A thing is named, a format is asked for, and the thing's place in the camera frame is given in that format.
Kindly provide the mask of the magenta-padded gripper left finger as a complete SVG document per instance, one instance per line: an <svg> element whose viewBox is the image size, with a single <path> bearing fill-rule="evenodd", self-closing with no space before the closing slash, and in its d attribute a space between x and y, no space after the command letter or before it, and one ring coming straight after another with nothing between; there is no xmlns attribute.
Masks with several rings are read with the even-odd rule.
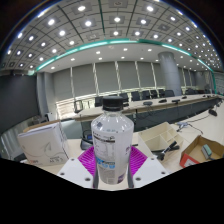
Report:
<svg viewBox="0 0 224 224"><path fill-rule="evenodd" d="M78 186L97 189L99 177L94 147L84 151L78 158L70 158L60 169L58 176Z"/></svg>

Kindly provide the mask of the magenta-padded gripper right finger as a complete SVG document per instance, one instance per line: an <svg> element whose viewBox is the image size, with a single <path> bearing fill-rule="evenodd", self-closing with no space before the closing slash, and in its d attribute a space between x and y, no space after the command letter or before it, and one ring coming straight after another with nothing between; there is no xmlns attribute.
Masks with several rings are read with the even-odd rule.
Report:
<svg viewBox="0 0 224 224"><path fill-rule="evenodd" d="M167 175L155 156L147 157L136 147L131 147L127 177L129 188L141 188Z"/></svg>

